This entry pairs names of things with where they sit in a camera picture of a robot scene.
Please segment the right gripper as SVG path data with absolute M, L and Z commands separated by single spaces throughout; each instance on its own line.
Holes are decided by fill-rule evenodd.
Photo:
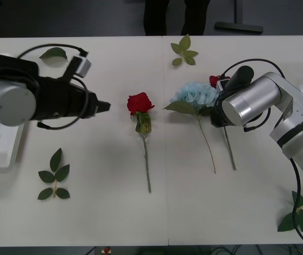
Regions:
M 225 92 L 223 90 L 218 94 L 210 115 L 211 124 L 216 128 L 222 128 L 225 126 L 224 113 L 221 106 L 224 94 Z

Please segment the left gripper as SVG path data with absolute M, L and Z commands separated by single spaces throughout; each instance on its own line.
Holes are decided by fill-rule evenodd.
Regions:
M 62 86 L 61 108 L 63 117 L 90 118 L 99 113 L 108 112 L 111 104 L 97 99 L 95 93 L 80 79 L 72 79 L 80 86 L 69 83 Z

